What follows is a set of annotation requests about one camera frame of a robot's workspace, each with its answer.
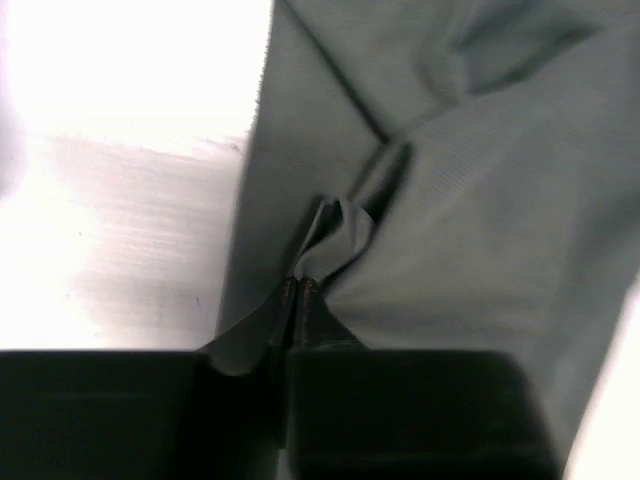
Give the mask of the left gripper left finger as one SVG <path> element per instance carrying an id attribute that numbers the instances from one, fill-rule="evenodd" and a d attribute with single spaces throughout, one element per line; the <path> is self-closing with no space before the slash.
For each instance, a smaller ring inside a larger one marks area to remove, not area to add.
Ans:
<path id="1" fill-rule="evenodd" d="M 225 376 L 246 376 L 278 353 L 295 310 L 298 281 L 287 277 L 247 317 L 200 348 L 208 364 Z"/>

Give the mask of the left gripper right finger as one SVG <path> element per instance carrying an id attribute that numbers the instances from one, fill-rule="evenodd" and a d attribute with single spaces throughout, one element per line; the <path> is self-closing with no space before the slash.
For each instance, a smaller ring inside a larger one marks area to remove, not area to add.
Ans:
<path id="1" fill-rule="evenodd" d="M 300 352 L 368 351 L 329 310 L 321 287 L 312 279 L 298 282 L 292 350 Z"/>

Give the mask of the dark grey t-shirt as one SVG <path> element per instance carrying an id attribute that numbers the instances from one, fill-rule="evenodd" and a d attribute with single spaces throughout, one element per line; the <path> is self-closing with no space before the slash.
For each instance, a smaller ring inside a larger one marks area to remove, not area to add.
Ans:
<path id="1" fill-rule="evenodd" d="M 219 313 L 498 350 L 566 459 L 639 268 L 635 1 L 278 1 Z"/>

